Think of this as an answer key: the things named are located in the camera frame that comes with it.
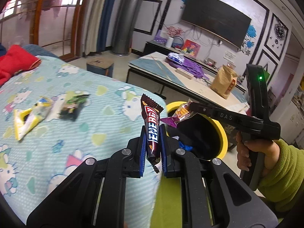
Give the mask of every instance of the television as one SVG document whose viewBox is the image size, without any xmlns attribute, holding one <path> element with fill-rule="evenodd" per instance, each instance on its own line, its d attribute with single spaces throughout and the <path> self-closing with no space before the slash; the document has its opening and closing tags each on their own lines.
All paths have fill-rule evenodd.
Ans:
<svg viewBox="0 0 304 228">
<path fill-rule="evenodd" d="M 182 21 L 205 29 L 238 48 L 251 19 L 220 0 L 186 0 Z"/>
</svg>

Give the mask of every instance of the silver screw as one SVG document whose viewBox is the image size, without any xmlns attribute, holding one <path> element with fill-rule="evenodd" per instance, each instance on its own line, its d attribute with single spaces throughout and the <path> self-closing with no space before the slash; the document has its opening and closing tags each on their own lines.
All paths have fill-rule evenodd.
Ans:
<svg viewBox="0 0 304 228">
<path fill-rule="evenodd" d="M 122 153 L 123 155 L 129 155 L 129 154 L 131 153 L 131 150 L 128 149 L 128 148 L 125 148 L 125 149 L 123 149 L 123 150 L 121 151 L 121 153 Z"/>
<path fill-rule="evenodd" d="M 176 153 L 179 155 L 184 155 L 186 153 L 186 151 L 182 148 L 176 149 Z"/>
<path fill-rule="evenodd" d="M 214 158 L 212 160 L 212 163 L 214 163 L 215 165 L 220 165 L 222 163 L 222 161 L 220 159 L 218 159 L 218 158 Z"/>
<path fill-rule="evenodd" d="M 86 163 L 87 165 L 92 165 L 92 164 L 95 163 L 95 159 L 89 158 L 89 159 L 87 159 L 87 160 L 85 161 L 85 163 Z"/>
</svg>

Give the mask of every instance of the brown paper bag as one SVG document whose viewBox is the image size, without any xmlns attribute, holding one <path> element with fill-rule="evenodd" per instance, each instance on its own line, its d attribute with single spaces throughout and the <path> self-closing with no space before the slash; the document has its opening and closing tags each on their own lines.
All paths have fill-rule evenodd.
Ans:
<svg viewBox="0 0 304 228">
<path fill-rule="evenodd" d="M 217 72 L 210 88 L 224 99 L 227 99 L 232 89 L 237 85 L 237 79 L 237 73 L 223 65 Z"/>
</svg>

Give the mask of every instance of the silver column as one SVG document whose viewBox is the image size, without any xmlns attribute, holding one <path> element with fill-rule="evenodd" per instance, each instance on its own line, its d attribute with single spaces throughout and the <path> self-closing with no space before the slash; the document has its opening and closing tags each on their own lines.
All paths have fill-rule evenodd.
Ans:
<svg viewBox="0 0 304 228">
<path fill-rule="evenodd" d="M 112 41 L 112 52 L 114 54 L 129 54 L 131 38 L 142 1 L 143 0 L 121 0 Z"/>
</svg>

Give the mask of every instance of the hello kitty bedsheet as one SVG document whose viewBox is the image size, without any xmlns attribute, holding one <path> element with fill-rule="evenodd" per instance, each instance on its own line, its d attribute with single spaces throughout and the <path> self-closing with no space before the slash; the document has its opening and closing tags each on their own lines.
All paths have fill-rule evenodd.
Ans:
<svg viewBox="0 0 304 228">
<path fill-rule="evenodd" d="M 140 135 L 143 92 L 166 108 L 160 97 L 142 88 L 53 57 L 39 58 L 38 68 L 11 78 L 0 88 L 0 192 L 24 223 L 86 158 L 109 158 Z M 63 101 L 75 93 L 90 94 L 79 117 L 75 122 L 59 119 Z M 42 95 L 54 101 L 51 112 L 17 142 L 13 110 L 31 107 Z M 125 221 L 129 228 L 150 226 L 160 177 L 146 161 L 144 177 L 127 179 Z"/>
</svg>

